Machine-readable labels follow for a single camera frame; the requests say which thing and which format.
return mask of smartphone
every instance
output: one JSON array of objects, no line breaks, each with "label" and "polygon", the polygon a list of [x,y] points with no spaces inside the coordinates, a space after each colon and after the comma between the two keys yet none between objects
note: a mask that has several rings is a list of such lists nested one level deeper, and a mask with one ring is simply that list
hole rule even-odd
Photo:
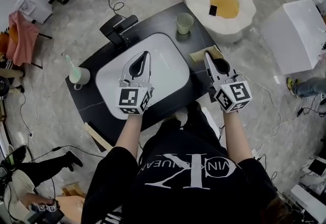
[{"label": "smartphone", "polygon": [[211,16],[216,16],[216,13],[218,12],[218,7],[214,5],[210,5],[209,7],[209,14]]}]

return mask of pink jacket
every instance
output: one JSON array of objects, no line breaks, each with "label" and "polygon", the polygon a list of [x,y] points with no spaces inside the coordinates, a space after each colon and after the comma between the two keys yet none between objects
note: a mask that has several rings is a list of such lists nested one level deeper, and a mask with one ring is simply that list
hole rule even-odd
[{"label": "pink jacket", "polygon": [[9,37],[6,57],[17,66],[21,66],[22,63],[30,64],[39,28],[27,21],[20,11],[15,11],[9,15],[9,30],[13,25],[17,25],[18,44]]}]

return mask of yellow seat pad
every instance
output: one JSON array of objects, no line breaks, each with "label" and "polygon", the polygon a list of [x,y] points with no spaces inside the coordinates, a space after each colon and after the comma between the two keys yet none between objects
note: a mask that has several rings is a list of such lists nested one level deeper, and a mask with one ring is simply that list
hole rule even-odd
[{"label": "yellow seat pad", "polygon": [[210,0],[210,4],[217,6],[217,16],[222,18],[235,18],[239,13],[238,0]]}]

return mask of gray tile floor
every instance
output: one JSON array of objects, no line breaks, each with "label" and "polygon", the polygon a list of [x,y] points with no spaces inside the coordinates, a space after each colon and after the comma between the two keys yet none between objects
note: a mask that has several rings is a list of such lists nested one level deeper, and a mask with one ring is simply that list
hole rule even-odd
[{"label": "gray tile floor", "polygon": [[[181,0],[111,0],[112,4],[119,1],[125,2],[124,8],[119,11],[120,14],[124,16],[135,14],[140,21],[181,2]],[[271,12],[281,4],[291,1],[296,0],[254,0],[257,14],[253,27],[258,28],[258,24]],[[64,56],[70,55],[73,62],[79,65],[106,44],[108,39],[101,34],[99,28],[113,15],[107,0],[70,0],[64,6],[59,3],[53,4],[53,15],[41,26],[42,32],[52,35],[53,40],[38,39],[34,54],[34,62],[42,64],[44,69],[27,66],[26,77],[22,82],[26,90],[26,104],[22,107],[22,115],[33,131],[33,136],[29,138],[29,146],[35,157],[63,145],[74,145],[90,153],[100,154],[93,140],[83,130],[83,122],[64,82],[69,73]],[[312,101],[311,98],[296,99],[288,93],[284,84],[285,77],[279,72],[272,53],[263,47],[260,38],[254,33],[250,33],[235,44],[218,45],[239,71],[270,89],[275,104],[280,108],[282,121],[293,120],[299,108],[309,105]],[[313,75],[324,76],[324,67],[325,62],[321,62],[313,71],[294,76],[302,80]],[[251,147],[258,150],[268,133],[279,124],[279,117],[268,92],[253,83],[250,83],[250,88],[254,100],[240,112],[240,116]],[[6,100],[7,126],[16,147],[28,142],[28,132],[19,114],[23,101],[24,97],[17,94],[10,94]],[[207,107],[216,124],[223,126],[219,106],[216,103],[211,104],[207,95],[199,101]],[[262,153],[267,155],[267,172],[270,176],[274,171],[278,172],[274,183],[279,190],[288,191],[297,182],[298,171],[309,155],[315,152],[319,140],[323,137],[324,126],[324,119],[315,113],[309,113],[299,117],[295,122],[282,125],[278,136],[264,146]],[[142,145],[158,127],[159,124],[142,133]],[[42,159],[53,158],[66,151],[60,150]],[[79,181],[82,188],[87,191],[99,159],[79,151],[75,152],[83,159],[85,166],[73,173],[63,169],[56,175],[54,181],[57,192],[61,192],[61,186],[74,181]],[[51,181],[45,182],[41,191],[45,195],[52,195]]]}]

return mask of black pants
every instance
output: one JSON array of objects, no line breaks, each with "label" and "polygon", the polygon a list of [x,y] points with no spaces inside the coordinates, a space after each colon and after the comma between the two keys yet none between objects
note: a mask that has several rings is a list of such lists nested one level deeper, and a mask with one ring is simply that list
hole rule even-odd
[{"label": "black pants", "polygon": [[67,155],[63,155],[54,159],[42,161],[42,162],[29,162],[22,163],[17,168],[31,179],[34,186],[39,186],[42,182],[51,179],[54,175],[64,167],[70,166],[71,159]]},{"label": "black pants", "polygon": [[[164,138],[164,136],[171,131],[179,130],[180,127],[181,122],[177,119],[170,119],[162,123],[156,135],[149,139],[144,145],[143,153],[139,159],[139,165],[142,165],[144,158],[149,155],[153,147],[161,138]],[[217,150],[227,155],[227,150],[221,146],[219,139],[214,130],[210,127],[206,116],[201,110],[192,109],[188,112],[188,120],[183,126],[183,130],[205,140]]]}]

